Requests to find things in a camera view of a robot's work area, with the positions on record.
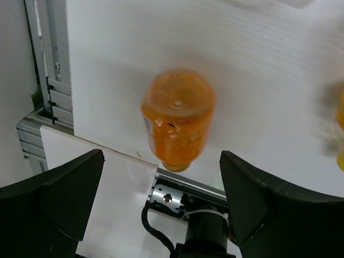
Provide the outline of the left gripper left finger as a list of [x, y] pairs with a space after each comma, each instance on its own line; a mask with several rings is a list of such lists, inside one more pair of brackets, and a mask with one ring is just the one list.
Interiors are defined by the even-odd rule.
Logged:
[[104, 166], [93, 149], [1, 188], [1, 257], [75, 257]]

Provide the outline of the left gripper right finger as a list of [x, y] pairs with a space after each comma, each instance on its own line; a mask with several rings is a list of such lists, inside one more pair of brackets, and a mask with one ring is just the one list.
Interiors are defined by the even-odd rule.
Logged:
[[220, 170], [243, 257], [343, 257], [343, 198], [299, 187], [229, 151]]

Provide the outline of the small yellow-label plastic bottle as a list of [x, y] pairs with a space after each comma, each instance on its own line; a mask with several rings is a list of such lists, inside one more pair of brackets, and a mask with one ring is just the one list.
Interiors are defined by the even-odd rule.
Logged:
[[336, 108], [334, 129], [339, 148], [336, 162], [338, 167], [343, 171], [343, 88], [341, 89], [339, 103]]

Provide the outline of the orange plastic bottle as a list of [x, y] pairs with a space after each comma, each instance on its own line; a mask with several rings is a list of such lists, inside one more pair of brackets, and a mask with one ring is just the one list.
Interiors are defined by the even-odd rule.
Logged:
[[141, 103], [148, 145], [169, 171], [181, 172], [202, 153], [216, 96], [210, 83], [192, 70], [159, 74]]

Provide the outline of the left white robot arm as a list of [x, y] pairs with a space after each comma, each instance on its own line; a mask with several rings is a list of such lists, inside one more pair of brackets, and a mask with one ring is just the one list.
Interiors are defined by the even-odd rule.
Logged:
[[[1, 257], [77, 257], [104, 167], [93, 149], [1, 188]], [[225, 198], [158, 178], [141, 211], [170, 257], [342, 257], [343, 198], [318, 193], [223, 151]]]

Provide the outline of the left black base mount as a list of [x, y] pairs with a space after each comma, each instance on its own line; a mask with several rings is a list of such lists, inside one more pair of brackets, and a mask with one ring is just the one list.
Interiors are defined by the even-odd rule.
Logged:
[[156, 172], [147, 202], [152, 210], [184, 221], [194, 210], [228, 213], [223, 191], [161, 168]]

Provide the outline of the left aluminium frame rail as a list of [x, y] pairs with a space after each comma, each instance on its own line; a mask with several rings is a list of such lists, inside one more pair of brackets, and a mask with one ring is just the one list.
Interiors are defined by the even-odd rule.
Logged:
[[37, 88], [34, 110], [16, 126], [33, 174], [47, 171], [41, 126], [73, 131], [65, 1], [24, 1]]

